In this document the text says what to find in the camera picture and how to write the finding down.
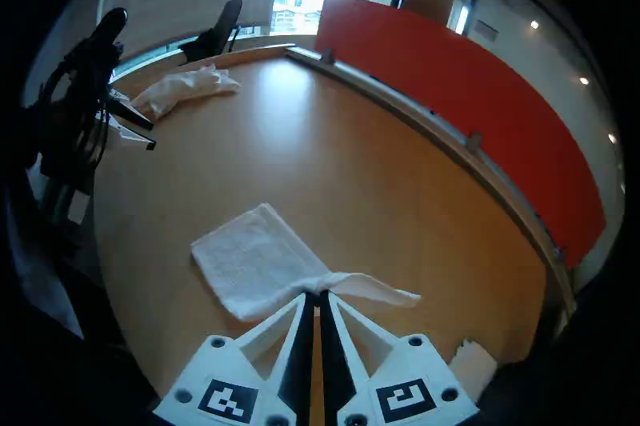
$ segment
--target screw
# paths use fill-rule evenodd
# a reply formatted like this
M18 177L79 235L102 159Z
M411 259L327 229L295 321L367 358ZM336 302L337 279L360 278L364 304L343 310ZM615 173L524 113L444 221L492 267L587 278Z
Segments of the screw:
M442 392L442 400L447 403L454 401L458 397L458 390L456 388L447 388Z
M188 392L186 389L183 389L183 388L176 391L174 394L174 397L177 402L183 403L183 404L188 403L194 398L193 396L191 396L190 392Z
M266 426L289 426L289 420L284 416L269 416L266 418Z
M346 426L366 426L366 416L363 414L351 414L346 418Z

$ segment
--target white towel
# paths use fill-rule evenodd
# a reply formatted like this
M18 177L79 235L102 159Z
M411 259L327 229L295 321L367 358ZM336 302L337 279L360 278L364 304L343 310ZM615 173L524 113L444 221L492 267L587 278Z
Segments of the white towel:
M229 72L216 70L212 63L199 70L165 75L162 80L140 93L131 105L141 113L150 110L158 119L182 100L238 90L240 84L229 76Z
M330 289L404 307L420 299L363 273L332 273L268 204L195 241L191 252L239 320L268 317L303 291Z

